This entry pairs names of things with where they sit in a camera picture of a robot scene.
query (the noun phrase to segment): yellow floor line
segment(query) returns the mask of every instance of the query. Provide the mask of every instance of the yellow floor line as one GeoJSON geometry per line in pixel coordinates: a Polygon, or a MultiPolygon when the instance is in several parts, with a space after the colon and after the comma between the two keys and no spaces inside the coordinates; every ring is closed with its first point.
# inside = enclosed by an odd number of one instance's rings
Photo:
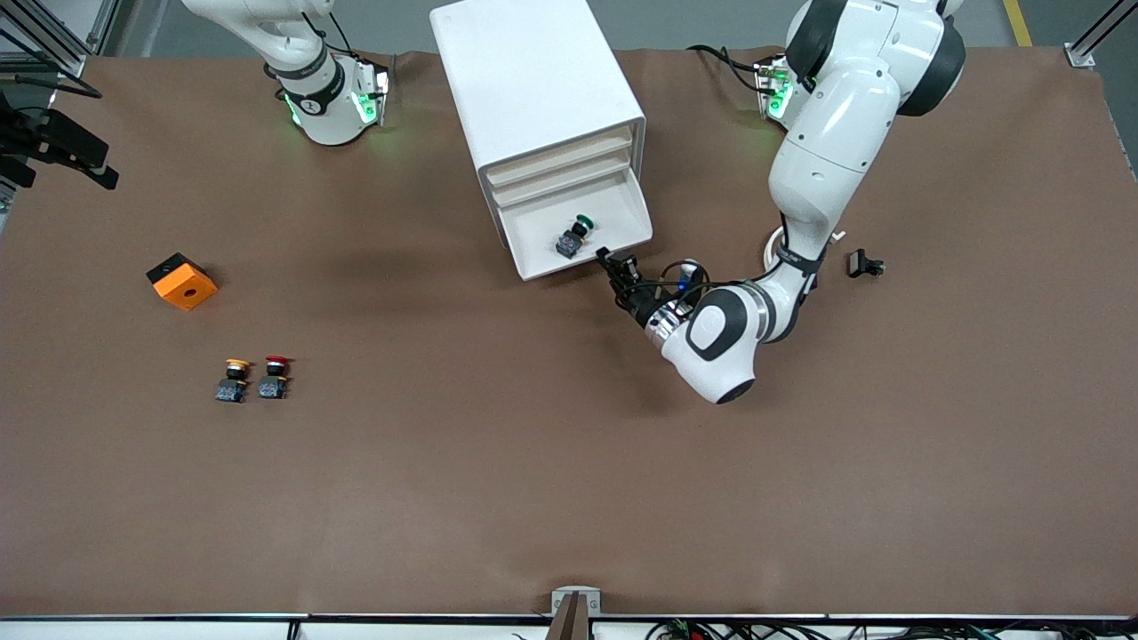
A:
{"type": "Polygon", "coordinates": [[[1004,0],[1004,10],[1007,11],[1007,19],[1012,23],[1012,33],[1015,34],[1015,43],[1020,47],[1031,47],[1031,34],[1028,33],[1028,23],[1023,22],[1020,0],[1004,0]]]}

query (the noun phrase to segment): orange box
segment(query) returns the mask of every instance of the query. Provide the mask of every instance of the orange box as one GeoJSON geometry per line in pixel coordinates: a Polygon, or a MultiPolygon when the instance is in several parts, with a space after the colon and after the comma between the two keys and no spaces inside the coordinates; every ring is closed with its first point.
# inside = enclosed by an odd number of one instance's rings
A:
{"type": "Polygon", "coordinates": [[[183,311],[217,293],[217,285],[206,272],[180,253],[147,271],[146,277],[163,300],[183,311]]]}

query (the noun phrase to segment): metal frame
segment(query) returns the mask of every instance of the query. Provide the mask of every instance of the metal frame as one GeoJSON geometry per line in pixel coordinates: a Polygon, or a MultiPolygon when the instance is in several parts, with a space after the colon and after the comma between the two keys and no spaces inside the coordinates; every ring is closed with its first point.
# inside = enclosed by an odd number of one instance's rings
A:
{"type": "Polygon", "coordinates": [[[75,75],[83,68],[83,57],[93,52],[39,0],[0,0],[0,15],[11,20],[56,64],[75,75]]]}
{"type": "Polygon", "coordinates": [[[1067,61],[1071,63],[1071,66],[1075,68],[1092,68],[1095,66],[1095,57],[1091,55],[1091,51],[1112,31],[1122,24],[1123,20],[1130,17],[1130,14],[1135,9],[1138,9],[1138,0],[1116,0],[1079,40],[1075,40],[1074,43],[1064,42],[1063,49],[1066,50],[1067,61]]]}
{"type": "Polygon", "coordinates": [[[118,17],[118,10],[122,6],[122,0],[102,0],[99,6],[99,14],[94,17],[94,24],[91,25],[91,33],[86,34],[86,44],[93,54],[101,55],[106,50],[110,25],[118,17]]]}

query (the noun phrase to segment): cable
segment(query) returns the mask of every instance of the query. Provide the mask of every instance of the cable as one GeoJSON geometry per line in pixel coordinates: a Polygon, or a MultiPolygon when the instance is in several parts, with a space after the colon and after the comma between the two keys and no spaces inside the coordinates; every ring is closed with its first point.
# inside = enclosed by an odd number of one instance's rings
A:
{"type": "Polygon", "coordinates": [[[348,42],[348,36],[344,35],[344,30],[340,28],[340,22],[336,19],[336,14],[328,11],[328,17],[332,18],[332,24],[336,25],[336,31],[340,33],[340,40],[344,41],[344,48],[348,51],[352,50],[352,43],[348,42]]]}
{"type": "MultiPolygon", "coordinates": [[[[308,17],[308,14],[306,14],[304,11],[300,11],[300,17],[304,18],[304,22],[308,23],[308,28],[311,28],[312,32],[316,34],[316,38],[320,38],[320,40],[324,43],[324,47],[328,47],[332,51],[339,51],[340,54],[344,54],[346,56],[351,56],[354,59],[357,59],[357,60],[360,59],[360,56],[355,51],[352,51],[351,49],[340,49],[339,47],[329,44],[328,43],[328,32],[323,31],[323,30],[320,30],[320,28],[316,28],[316,25],[312,24],[312,18],[308,17]]],[[[344,32],[343,31],[340,31],[340,38],[344,38],[344,32]]]]}
{"type": "Polygon", "coordinates": [[[83,96],[85,98],[94,98],[96,100],[102,98],[102,93],[99,92],[98,89],[91,87],[86,82],[80,80],[77,75],[59,66],[59,64],[49,58],[47,54],[42,51],[33,51],[31,48],[27,47],[27,44],[24,44],[23,42],[20,42],[19,40],[14,38],[10,33],[8,33],[2,28],[0,28],[0,35],[2,35],[5,40],[7,40],[8,42],[11,42],[16,47],[19,47],[19,49],[23,50],[28,56],[32,56],[36,60],[40,60],[41,63],[48,65],[48,67],[52,68],[55,73],[61,74],[67,80],[71,80],[75,84],[79,84],[80,87],[82,87],[82,89],[76,89],[74,87],[68,87],[66,84],[61,84],[58,82],[49,82],[47,80],[40,80],[38,77],[27,77],[20,74],[13,75],[11,77],[13,82],[17,84],[34,84],[35,87],[44,87],[47,89],[55,89],[57,91],[66,91],[68,93],[75,93],[77,96],[83,96]]]}
{"type": "Polygon", "coordinates": [[[735,77],[740,82],[743,83],[743,87],[747,87],[748,89],[750,89],[751,91],[754,91],[756,93],[762,93],[764,96],[774,96],[775,95],[775,91],[773,89],[766,89],[766,88],[756,87],[754,84],[751,84],[750,82],[748,82],[747,79],[743,77],[743,75],[741,73],[739,73],[739,72],[740,72],[740,69],[743,69],[743,71],[749,71],[751,73],[754,73],[754,67],[753,66],[744,65],[743,63],[740,63],[737,60],[732,59],[731,55],[727,54],[727,48],[726,47],[721,47],[718,51],[716,51],[715,49],[708,47],[707,44],[693,44],[693,46],[688,47],[687,50],[688,51],[703,51],[703,52],[711,54],[720,63],[727,65],[727,67],[731,69],[731,73],[735,74],[735,77]]]}
{"type": "Polygon", "coordinates": [[[726,47],[724,47],[721,50],[719,50],[719,49],[712,49],[711,47],[708,47],[707,44],[692,44],[691,47],[687,48],[687,50],[688,51],[703,51],[704,54],[711,54],[716,58],[719,58],[720,63],[726,64],[726,65],[731,65],[731,66],[733,66],[733,67],[735,67],[737,69],[751,71],[751,72],[754,71],[754,67],[749,67],[749,66],[744,65],[743,63],[740,63],[737,60],[733,60],[731,58],[731,56],[727,55],[727,48],[726,47]]]}
{"type": "Polygon", "coordinates": [[[652,629],[649,629],[648,633],[644,634],[644,640],[652,640],[652,634],[655,633],[657,631],[663,629],[665,626],[668,626],[668,623],[666,623],[666,622],[657,623],[655,626],[653,626],[652,629]]]}
{"type": "Polygon", "coordinates": [[[718,631],[716,631],[715,627],[712,627],[709,624],[699,624],[699,623],[696,623],[696,624],[693,624],[692,626],[696,631],[699,631],[701,634],[703,634],[703,637],[707,638],[708,640],[727,640],[726,638],[723,637],[721,633],[719,633],[718,631]]]}
{"type": "Polygon", "coordinates": [[[673,262],[671,264],[663,268],[663,271],[660,272],[660,279],[662,280],[668,274],[668,271],[671,271],[673,269],[684,264],[690,264],[696,269],[703,269],[703,265],[700,264],[699,262],[695,262],[694,260],[677,260],[676,262],[673,262]]]}

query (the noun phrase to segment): black electrical component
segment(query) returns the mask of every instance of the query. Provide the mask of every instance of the black electrical component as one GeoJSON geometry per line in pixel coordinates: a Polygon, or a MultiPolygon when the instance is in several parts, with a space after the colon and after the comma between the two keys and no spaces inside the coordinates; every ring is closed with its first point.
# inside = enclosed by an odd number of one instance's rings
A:
{"type": "Polygon", "coordinates": [[[288,358],[283,355],[265,356],[265,376],[257,384],[257,395],[265,400],[281,400],[288,391],[288,358]]]}
{"type": "Polygon", "coordinates": [[[572,223],[561,237],[558,238],[556,249],[558,253],[572,259],[580,251],[580,247],[585,244],[585,236],[593,230],[593,221],[584,215],[578,215],[576,222],[572,223]]]}
{"type": "Polygon", "coordinates": [[[865,249],[858,249],[849,255],[846,273],[850,278],[857,278],[864,273],[880,278],[884,272],[885,263],[880,260],[869,260],[865,255],[865,249]]]}
{"type": "Polygon", "coordinates": [[[250,364],[245,360],[231,358],[225,361],[225,378],[217,383],[217,394],[214,396],[222,402],[241,402],[245,400],[245,387],[249,384],[245,381],[249,377],[250,364]]]}

